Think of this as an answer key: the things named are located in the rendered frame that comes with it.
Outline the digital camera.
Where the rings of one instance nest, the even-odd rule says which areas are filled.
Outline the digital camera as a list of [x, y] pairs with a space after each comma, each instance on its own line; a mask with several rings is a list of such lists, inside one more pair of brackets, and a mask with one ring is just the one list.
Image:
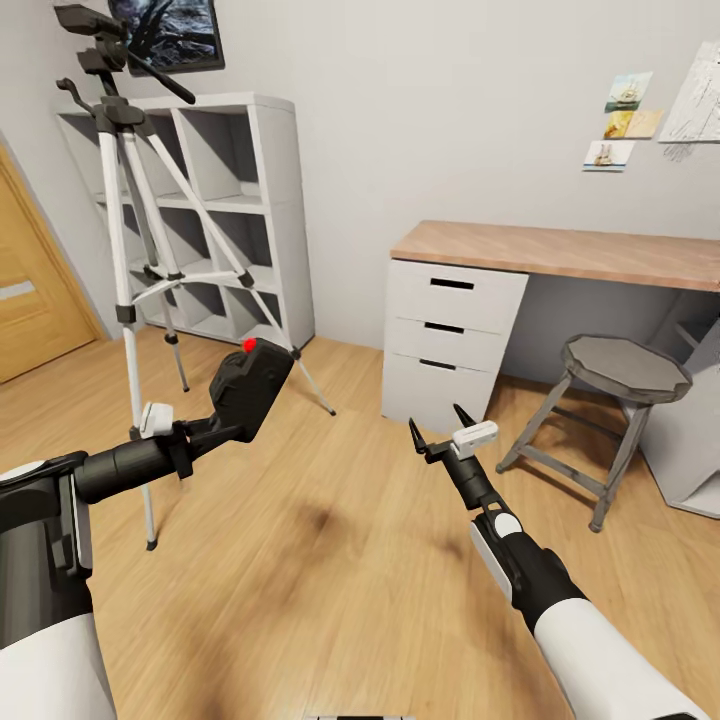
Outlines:
[[244, 425], [233, 441], [250, 443], [256, 437], [295, 363], [290, 348], [260, 337], [244, 342], [244, 351], [228, 354], [211, 381], [215, 412], [212, 431]]

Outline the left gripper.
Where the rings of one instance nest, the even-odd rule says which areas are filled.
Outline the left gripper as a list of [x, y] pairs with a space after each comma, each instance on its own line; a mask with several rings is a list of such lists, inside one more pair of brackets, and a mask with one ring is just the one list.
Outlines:
[[172, 422], [173, 434], [152, 436], [116, 446], [114, 465], [126, 489], [137, 488], [178, 472], [180, 480], [193, 475], [192, 462], [240, 435], [244, 425], [212, 431], [209, 418]]

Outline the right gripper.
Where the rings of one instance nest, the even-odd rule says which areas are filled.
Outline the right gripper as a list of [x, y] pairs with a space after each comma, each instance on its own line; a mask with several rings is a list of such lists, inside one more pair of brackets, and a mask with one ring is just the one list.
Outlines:
[[[456, 403], [453, 406], [465, 428], [468, 428], [468, 426], [476, 426], [477, 423], [475, 419], [472, 419], [462, 407]], [[476, 455], [461, 461], [458, 459], [455, 451], [450, 447], [450, 444], [454, 443], [453, 439], [450, 438], [449, 441], [438, 445], [436, 445], [435, 442], [426, 444], [419, 431], [419, 427], [415, 425], [415, 421], [413, 421], [412, 418], [409, 419], [409, 425], [416, 452], [421, 455], [426, 453], [425, 459], [428, 464], [442, 460], [456, 488], [468, 480], [472, 480], [472, 478], [485, 474], [485, 470]]]

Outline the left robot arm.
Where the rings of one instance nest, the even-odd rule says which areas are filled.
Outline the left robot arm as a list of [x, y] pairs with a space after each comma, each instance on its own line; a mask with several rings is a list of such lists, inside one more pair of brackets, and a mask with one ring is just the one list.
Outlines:
[[86, 580], [89, 505], [178, 472], [240, 435], [143, 407], [141, 438], [0, 475], [0, 720], [118, 720]]

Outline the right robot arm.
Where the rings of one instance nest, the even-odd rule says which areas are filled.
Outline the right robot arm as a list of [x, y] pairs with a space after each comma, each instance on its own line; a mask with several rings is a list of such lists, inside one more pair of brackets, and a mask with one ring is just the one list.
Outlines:
[[[576, 720], [711, 720], [656, 670], [570, 579], [559, 556], [524, 532], [519, 518], [492, 486], [477, 447], [497, 440], [500, 426], [477, 424], [453, 405], [464, 429], [449, 441], [426, 444], [409, 419], [418, 454], [442, 460], [466, 508], [483, 508], [470, 534], [500, 588], [524, 621]], [[498, 502], [500, 509], [488, 505]]]

